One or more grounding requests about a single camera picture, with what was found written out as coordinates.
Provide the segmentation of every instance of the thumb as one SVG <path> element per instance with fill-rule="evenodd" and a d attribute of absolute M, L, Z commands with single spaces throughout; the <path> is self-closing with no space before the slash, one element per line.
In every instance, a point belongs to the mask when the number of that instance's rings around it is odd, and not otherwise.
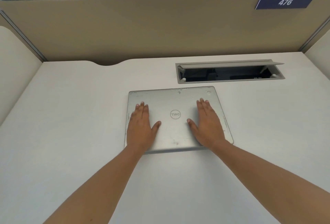
<path fill-rule="evenodd" d="M 198 127 L 196 126 L 196 123 L 194 123 L 194 121 L 192 119 L 187 119 L 188 125 L 192 131 L 192 133 L 194 134 L 195 137 L 197 137 L 198 135 Z"/>
<path fill-rule="evenodd" d="M 156 123 L 154 124 L 154 126 L 151 128 L 151 133 L 152 133 L 152 136 L 153 136 L 154 139 L 155 139 L 155 137 L 156 137 L 156 134 L 157 134 L 158 129 L 159 129 L 159 127 L 160 127 L 161 124 L 162 124 L 162 122 L 161 122 L 161 121 L 158 121 L 158 122 L 156 122 Z"/>

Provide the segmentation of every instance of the desk number plate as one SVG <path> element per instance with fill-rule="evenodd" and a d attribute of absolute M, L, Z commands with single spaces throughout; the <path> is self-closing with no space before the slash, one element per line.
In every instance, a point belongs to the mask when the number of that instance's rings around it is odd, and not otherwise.
<path fill-rule="evenodd" d="M 312 0 L 259 0 L 255 9 L 305 9 Z"/>

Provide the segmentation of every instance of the laptop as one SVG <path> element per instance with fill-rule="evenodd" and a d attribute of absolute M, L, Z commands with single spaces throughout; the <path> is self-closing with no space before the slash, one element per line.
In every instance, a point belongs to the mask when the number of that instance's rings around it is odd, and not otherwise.
<path fill-rule="evenodd" d="M 161 121 L 155 142 L 146 153 L 164 153 L 205 149 L 196 140 L 187 124 L 187 118 L 198 126 L 196 101 L 208 100 L 217 113 L 225 138 L 234 143 L 225 115 L 213 86 L 130 91 L 128 94 L 126 132 L 131 113 L 135 105 L 144 102 L 149 105 L 149 120 L 153 126 Z"/>

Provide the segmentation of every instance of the person's left arm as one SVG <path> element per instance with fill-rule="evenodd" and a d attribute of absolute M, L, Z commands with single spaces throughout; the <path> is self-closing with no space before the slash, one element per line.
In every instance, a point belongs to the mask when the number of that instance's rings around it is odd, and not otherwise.
<path fill-rule="evenodd" d="M 136 164 L 152 145 L 160 124 L 156 122 L 151 128 L 148 105 L 137 104 L 129 121 L 126 148 L 72 193 L 44 224 L 108 224 Z"/>

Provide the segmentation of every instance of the metal flap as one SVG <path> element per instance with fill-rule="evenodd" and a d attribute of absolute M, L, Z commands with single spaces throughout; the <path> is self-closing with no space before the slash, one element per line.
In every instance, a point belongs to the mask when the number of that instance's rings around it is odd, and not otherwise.
<path fill-rule="evenodd" d="M 222 68 L 222 67 L 239 67 L 239 66 L 266 66 L 280 65 L 284 63 L 273 62 L 272 60 L 257 60 L 257 61 L 234 61 L 234 62 L 212 62 L 212 63 L 194 63 L 180 64 L 183 69 L 200 69 L 200 68 Z"/>

